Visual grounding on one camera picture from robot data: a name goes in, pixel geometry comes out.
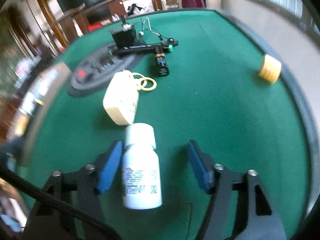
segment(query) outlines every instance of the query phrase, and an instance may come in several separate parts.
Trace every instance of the yellow tape roll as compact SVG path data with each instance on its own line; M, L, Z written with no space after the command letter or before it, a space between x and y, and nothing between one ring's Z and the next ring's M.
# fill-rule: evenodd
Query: yellow tape roll
M259 76L269 83L274 83L279 78L280 72L281 62L268 54L264 55Z

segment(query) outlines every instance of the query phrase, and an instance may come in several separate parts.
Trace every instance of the white bottle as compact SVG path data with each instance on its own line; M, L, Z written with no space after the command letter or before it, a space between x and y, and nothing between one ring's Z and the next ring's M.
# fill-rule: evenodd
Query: white bottle
M156 141L151 125L134 123L126 127L122 157L124 206L151 209L161 206L159 158L154 152Z

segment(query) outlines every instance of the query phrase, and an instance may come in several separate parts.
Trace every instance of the white wire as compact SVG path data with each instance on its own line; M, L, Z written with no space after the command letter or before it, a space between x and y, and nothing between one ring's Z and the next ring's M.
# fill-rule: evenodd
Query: white wire
M148 17L146 17L146 19L148 20L149 28L144 24L144 22L142 22L142 19L141 19L142 24L147 28L147 30L149 30L149 31L151 31L152 33L154 33L154 34L156 34L156 35L160 36L160 34L159 34L159 33L156 33L156 32L154 32L154 31L152 31L152 29L151 29L151 25L150 25L150 20L149 20L149 18L148 18Z

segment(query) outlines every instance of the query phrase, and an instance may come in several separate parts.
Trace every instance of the red object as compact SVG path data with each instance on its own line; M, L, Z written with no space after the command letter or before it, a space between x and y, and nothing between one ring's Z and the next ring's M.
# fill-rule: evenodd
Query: red object
M101 23L96 23L88 26L88 31L93 32L94 30L101 28L103 25Z
M85 71L84 70L81 70L79 73L78 73L78 78L83 78L85 76Z

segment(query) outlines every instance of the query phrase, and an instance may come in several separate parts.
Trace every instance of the rubber band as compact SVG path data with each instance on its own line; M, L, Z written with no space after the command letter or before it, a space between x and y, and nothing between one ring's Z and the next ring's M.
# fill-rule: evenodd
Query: rubber band
M135 78L134 80L137 81L137 87L138 90L143 90L143 91L152 91L154 89L156 89L157 87L157 82L149 77L145 77L144 75L137 73L137 72L133 72L131 73L132 76L141 76L141 78ZM153 83L153 85L149 88L146 88L145 86L148 84L148 80L151 81Z
M149 78L149 77L145 77L144 79L145 79L145 80L150 80L151 82L153 82L153 85L152 85L152 87L146 88L146 87L143 87L142 85L140 85L140 84L137 83L137 86L140 87L141 90L144 90L144 91L152 91L152 90L156 89L156 87L157 87L157 82L156 82L154 79Z

